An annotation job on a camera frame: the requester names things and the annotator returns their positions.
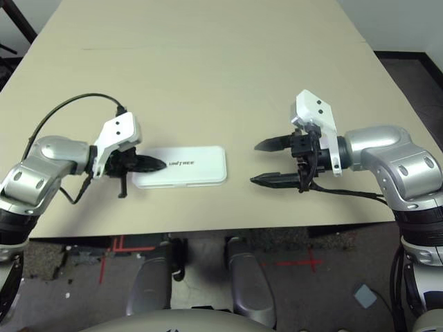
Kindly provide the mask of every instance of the beige table surface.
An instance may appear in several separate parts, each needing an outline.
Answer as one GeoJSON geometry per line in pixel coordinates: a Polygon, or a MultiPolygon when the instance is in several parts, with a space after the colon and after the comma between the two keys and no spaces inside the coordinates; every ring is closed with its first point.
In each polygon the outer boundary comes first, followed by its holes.
{"type": "MultiPolygon", "coordinates": [[[[72,206],[61,195],[32,237],[74,237],[393,220],[368,199],[249,182],[293,172],[289,151],[254,151],[293,130],[289,107],[309,89],[328,101],[340,133],[380,124],[409,130],[442,152],[341,7],[328,0],[64,0],[0,94],[0,176],[59,102],[86,92],[118,98],[141,123],[143,147],[221,145],[228,179],[216,187],[138,190],[94,182],[72,206]]],[[[107,100],[82,100],[43,130],[93,143],[114,116],[107,100]]],[[[76,194],[82,178],[64,186],[76,194]]],[[[371,173],[321,174],[328,188],[378,191],[371,173]]]]}

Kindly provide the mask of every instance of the red tape mark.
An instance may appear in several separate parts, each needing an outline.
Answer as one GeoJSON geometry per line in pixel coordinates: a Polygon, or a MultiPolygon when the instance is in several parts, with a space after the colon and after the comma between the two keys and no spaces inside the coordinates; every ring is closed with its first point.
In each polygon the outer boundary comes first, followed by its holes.
{"type": "Polygon", "coordinates": [[[131,251],[152,251],[155,249],[155,247],[134,247],[134,248],[124,248],[125,236],[120,235],[120,241],[117,246],[117,237],[114,237],[114,243],[112,244],[112,251],[113,252],[131,252],[131,251]]]}
{"type": "Polygon", "coordinates": [[[100,267],[100,277],[98,278],[98,284],[103,282],[103,276],[105,275],[105,264],[106,264],[106,256],[102,257],[102,265],[100,267]]]}
{"type": "MultiPolygon", "coordinates": [[[[323,264],[323,260],[322,259],[314,259],[314,254],[312,253],[311,248],[307,249],[308,254],[309,254],[309,259],[305,259],[305,260],[300,260],[300,261],[276,261],[272,264],[269,265],[274,265],[274,266],[302,266],[302,265],[310,265],[311,266],[311,270],[313,273],[316,272],[316,265],[320,265],[323,264]]],[[[261,263],[261,266],[266,266],[268,264],[266,263],[261,263]]]]}
{"type": "Polygon", "coordinates": [[[311,270],[313,273],[315,273],[316,265],[314,264],[314,254],[312,253],[312,249],[308,247],[307,252],[309,253],[309,260],[311,261],[311,270]]]}

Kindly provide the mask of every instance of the unitree logo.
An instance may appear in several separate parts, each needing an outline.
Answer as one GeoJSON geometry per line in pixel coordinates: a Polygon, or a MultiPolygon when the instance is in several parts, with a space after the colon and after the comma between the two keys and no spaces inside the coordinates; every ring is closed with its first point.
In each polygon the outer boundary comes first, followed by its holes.
{"type": "Polygon", "coordinates": [[[169,166],[194,165],[193,161],[171,161],[169,166]]]}

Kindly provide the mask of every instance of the small gray object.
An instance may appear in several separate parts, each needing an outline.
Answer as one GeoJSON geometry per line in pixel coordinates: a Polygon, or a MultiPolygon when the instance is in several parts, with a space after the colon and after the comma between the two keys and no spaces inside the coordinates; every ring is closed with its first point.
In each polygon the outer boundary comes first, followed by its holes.
{"type": "Polygon", "coordinates": [[[364,309],[372,306],[377,300],[377,296],[365,284],[354,293],[354,297],[364,309]]]}

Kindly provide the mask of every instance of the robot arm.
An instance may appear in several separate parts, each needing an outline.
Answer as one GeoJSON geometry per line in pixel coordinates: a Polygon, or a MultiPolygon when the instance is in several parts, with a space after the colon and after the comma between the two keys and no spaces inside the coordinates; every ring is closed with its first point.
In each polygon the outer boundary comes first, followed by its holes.
{"type": "Polygon", "coordinates": [[[0,321],[17,294],[23,271],[23,250],[67,175],[87,173],[77,203],[93,178],[118,177],[126,196],[127,172],[153,172],[166,164],[149,156],[137,156],[141,132],[134,115],[120,112],[107,121],[95,144],[47,136],[35,142],[0,186],[0,321]]]}
{"type": "MultiPolygon", "coordinates": [[[[306,90],[297,96],[291,121],[298,127],[294,133],[264,140],[255,149],[291,148],[298,173],[261,174],[251,181],[265,187],[296,187],[304,192],[321,188],[313,181],[320,172],[332,170],[335,176],[340,176],[346,168],[371,171],[383,195],[324,188],[321,191],[386,203],[395,216],[401,244],[411,261],[404,268],[410,308],[417,316],[443,308],[443,175],[434,157],[415,145],[405,129],[396,126],[357,129],[337,136],[330,106],[306,90]]],[[[432,318],[439,316],[422,317],[432,323],[432,318]]],[[[443,326],[443,317],[434,322],[443,326]]]]}

